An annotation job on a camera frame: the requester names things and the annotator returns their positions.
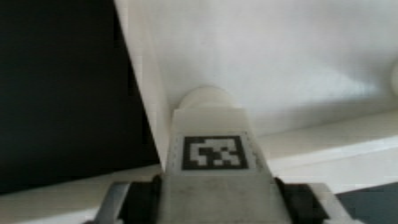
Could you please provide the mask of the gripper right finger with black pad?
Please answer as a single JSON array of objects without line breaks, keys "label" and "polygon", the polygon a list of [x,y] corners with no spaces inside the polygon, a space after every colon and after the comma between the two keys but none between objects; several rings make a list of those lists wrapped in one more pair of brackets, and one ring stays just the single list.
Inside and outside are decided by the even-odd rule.
[{"label": "gripper right finger with black pad", "polygon": [[286,183],[275,179],[291,224],[364,224],[352,217],[323,183]]}]

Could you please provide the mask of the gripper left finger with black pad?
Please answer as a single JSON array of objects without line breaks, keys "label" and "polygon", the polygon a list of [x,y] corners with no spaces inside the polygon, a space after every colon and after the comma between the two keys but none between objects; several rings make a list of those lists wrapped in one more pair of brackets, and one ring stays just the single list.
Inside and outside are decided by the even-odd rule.
[{"label": "gripper left finger with black pad", "polygon": [[110,185],[94,218],[82,224],[156,224],[162,177]]}]

